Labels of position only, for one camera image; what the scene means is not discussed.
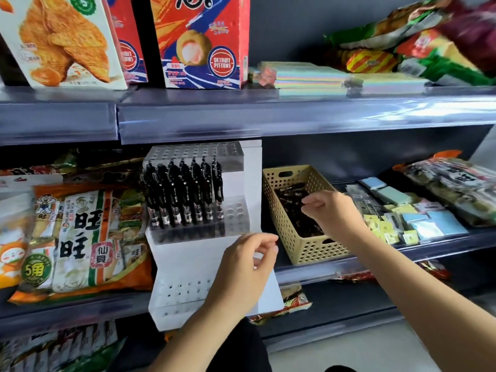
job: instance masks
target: perforated basket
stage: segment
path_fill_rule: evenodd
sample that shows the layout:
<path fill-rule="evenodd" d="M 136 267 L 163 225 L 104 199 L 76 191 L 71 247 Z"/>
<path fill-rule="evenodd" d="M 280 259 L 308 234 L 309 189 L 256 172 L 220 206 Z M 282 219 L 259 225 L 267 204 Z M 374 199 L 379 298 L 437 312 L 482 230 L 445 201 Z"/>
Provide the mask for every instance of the perforated basket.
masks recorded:
<path fill-rule="evenodd" d="M 266 168 L 263 175 L 263 192 L 269 201 L 272 221 L 293 265 L 333 260 L 349 253 L 341 244 L 325 235 L 300 237 L 274 191 L 300 182 L 307 184 L 309 193 L 323 189 L 335 190 L 315 168 L 309 165 Z"/>

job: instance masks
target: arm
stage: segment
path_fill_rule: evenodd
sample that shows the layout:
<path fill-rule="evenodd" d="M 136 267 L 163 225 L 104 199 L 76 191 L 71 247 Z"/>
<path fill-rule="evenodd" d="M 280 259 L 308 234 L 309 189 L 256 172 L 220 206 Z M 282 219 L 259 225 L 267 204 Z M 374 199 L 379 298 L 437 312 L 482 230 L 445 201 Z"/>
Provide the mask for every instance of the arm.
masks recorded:
<path fill-rule="evenodd" d="M 444 372 L 494 370 L 496 319 L 376 237 L 350 197 L 322 191 L 302 211 L 368 268 Z"/>
<path fill-rule="evenodd" d="M 207 369 L 229 333 L 262 295 L 276 261 L 277 238 L 272 234 L 244 235 L 226 249 L 204 305 L 167 343 L 148 372 Z M 264 254 L 261 261 L 253 258 L 255 252 Z"/>

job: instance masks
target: white pen display stand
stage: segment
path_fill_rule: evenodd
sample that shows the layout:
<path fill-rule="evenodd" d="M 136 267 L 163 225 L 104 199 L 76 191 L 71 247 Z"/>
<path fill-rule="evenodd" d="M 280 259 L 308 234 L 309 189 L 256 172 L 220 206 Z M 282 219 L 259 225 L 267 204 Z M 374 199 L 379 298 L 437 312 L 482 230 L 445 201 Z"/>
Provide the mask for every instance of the white pen display stand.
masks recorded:
<path fill-rule="evenodd" d="M 177 329 L 202 306 L 224 253 L 246 232 L 260 231 L 262 146 L 260 140 L 154 146 L 144 161 L 167 165 L 171 159 L 188 165 L 196 158 L 208 164 L 215 156 L 222 166 L 224 220 L 152 229 L 146 237 L 157 263 L 157 277 L 148 310 L 159 331 Z M 272 271 L 255 308 L 247 315 L 284 307 Z"/>

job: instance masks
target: person's left hand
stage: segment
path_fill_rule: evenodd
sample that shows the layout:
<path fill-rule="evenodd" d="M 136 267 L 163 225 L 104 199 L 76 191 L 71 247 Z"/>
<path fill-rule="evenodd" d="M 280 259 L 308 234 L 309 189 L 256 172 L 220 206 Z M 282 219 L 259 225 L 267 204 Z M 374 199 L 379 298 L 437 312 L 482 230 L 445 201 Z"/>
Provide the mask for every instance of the person's left hand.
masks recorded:
<path fill-rule="evenodd" d="M 246 234 L 228 247 L 205 305 L 232 315 L 236 321 L 246 316 L 260 299 L 274 268 L 278 238 L 273 234 Z M 254 259 L 255 252 L 263 253 L 263 258 Z"/>

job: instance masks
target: basket handle hole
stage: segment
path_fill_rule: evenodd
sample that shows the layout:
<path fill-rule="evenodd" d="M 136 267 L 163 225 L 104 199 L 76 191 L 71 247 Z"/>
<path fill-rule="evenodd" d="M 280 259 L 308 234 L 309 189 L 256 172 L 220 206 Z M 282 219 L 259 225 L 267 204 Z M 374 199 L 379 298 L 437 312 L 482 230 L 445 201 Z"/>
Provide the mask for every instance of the basket handle hole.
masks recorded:
<path fill-rule="evenodd" d="M 290 177 L 293 176 L 293 171 L 282 171 L 279 173 L 279 177 Z"/>

